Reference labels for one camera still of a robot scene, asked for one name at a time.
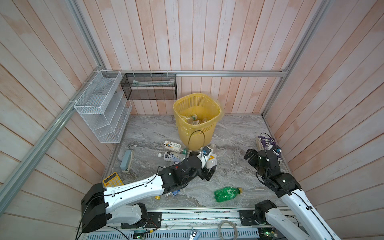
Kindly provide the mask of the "green soda bottle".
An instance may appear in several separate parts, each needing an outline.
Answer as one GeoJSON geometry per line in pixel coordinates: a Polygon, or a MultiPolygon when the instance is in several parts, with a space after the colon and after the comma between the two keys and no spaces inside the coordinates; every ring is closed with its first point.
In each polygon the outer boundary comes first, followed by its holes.
{"type": "Polygon", "coordinates": [[[243,192],[242,188],[225,187],[214,192],[215,200],[218,203],[233,200],[243,192]]]}

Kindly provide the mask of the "green cap clear bottle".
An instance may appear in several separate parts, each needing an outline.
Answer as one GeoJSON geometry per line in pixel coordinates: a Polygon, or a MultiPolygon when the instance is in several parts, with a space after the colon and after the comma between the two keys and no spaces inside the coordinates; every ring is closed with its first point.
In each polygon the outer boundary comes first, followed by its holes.
{"type": "Polygon", "coordinates": [[[185,121],[188,123],[188,124],[191,124],[193,125],[193,122],[196,121],[198,119],[198,116],[196,114],[193,114],[193,115],[190,115],[190,116],[186,116],[185,117],[185,121]]]}

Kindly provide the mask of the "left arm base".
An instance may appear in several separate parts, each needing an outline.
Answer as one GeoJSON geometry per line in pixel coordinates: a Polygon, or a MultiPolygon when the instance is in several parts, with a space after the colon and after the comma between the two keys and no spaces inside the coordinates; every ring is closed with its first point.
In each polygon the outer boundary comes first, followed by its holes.
{"type": "Polygon", "coordinates": [[[145,204],[137,203],[123,208],[122,229],[161,227],[162,212],[148,212],[145,204]]]}

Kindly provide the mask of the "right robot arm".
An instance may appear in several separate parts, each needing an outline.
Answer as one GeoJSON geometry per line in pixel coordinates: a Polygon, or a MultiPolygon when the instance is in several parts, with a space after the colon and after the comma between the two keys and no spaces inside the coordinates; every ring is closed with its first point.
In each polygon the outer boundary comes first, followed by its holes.
{"type": "Polygon", "coordinates": [[[255,205],[254,221],[275,227],[288,240],[339,240],[340,237],[326,223],[311,204],[300,184],[289,173],[281,171],[274,151],[247,150],[244,159],[257,170],[259,182],[270,189],[295,214],[304,231],[286,218],[270,200],[255,205]]]}

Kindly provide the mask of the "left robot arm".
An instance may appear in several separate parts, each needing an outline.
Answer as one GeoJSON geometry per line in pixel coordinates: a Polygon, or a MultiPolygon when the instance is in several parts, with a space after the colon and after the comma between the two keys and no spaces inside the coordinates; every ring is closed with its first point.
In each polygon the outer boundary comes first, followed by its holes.
{"type": "Polygon", "coordinates": [[[93,185],[81,200],[82,233],[91,233],[107,224],[124,223],[140,228],[149,219],[140,200],[161,196],[185,188],[194,178],[209,181],[217,168],[217,159],[193,152],[182,162],[163,168],[141,181],[117,187],[93,185]]]}

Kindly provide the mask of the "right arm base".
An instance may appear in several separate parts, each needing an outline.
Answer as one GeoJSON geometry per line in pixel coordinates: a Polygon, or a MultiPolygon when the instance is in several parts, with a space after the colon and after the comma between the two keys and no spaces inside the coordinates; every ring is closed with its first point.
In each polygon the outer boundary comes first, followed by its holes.
{"type": "Polygon", "coordinates": [[[259,202],[255,205],[254,210],[240,210],[240,220],[242,226],[257,226],[266,225],[266,213],[271,209],[276,209],[277,206],[270,200],[259,202]]]}

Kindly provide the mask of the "purple paperback book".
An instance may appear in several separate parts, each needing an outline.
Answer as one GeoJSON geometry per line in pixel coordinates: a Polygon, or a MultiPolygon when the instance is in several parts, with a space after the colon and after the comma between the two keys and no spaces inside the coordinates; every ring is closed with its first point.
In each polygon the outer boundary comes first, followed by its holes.
{"type": "MultiPolygon", "coordinates": [[[[269,135],[263,137],[261,135],[257,136],[258,141],[261,143],[262,147],[266,150],[271,150],[273,145],[277,145],[277,142],[271,138],[269,135]]],[[[282,153],[281,155],[277,155],[279,163],[282,161],[282,153]]]]}

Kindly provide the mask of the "oolong tea label bottle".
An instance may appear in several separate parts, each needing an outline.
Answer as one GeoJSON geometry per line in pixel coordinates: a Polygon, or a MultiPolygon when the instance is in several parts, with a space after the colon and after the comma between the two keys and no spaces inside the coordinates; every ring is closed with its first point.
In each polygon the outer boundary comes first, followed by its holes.
{"type": "Polygon", "coordinates": [[[166,162],[180,163],[186,158],[186,155],[166,151],[158,153],[158,157],[166,162]]]}

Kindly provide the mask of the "crane label clear bottle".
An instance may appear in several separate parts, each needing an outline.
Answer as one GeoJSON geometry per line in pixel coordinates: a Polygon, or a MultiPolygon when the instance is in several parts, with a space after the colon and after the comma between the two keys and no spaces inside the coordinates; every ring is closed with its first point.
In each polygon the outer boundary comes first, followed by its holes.
{"type": "Polygon", "coordinates": [[[172,151],[175,153],[179,153],[179,154],[183,154],[183,155],[187,155],[189,152],[189,150],[187,148],[183,147],[182,145],[180,145],[178,143],[174,143],[171,141],[165,141],[164,146],[165,146],[166,150],[169,150],[169,151],[172,151]]]}

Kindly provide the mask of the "black mesh wall basket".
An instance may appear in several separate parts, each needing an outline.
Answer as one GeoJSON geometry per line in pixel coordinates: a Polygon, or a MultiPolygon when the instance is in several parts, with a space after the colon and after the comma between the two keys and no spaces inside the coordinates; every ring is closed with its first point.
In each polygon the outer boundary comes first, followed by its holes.
{"type": "Polygon", "coordinates": [[[121,87],[128,100],[176,100],[175,74],[124,74],[121,87]]]}

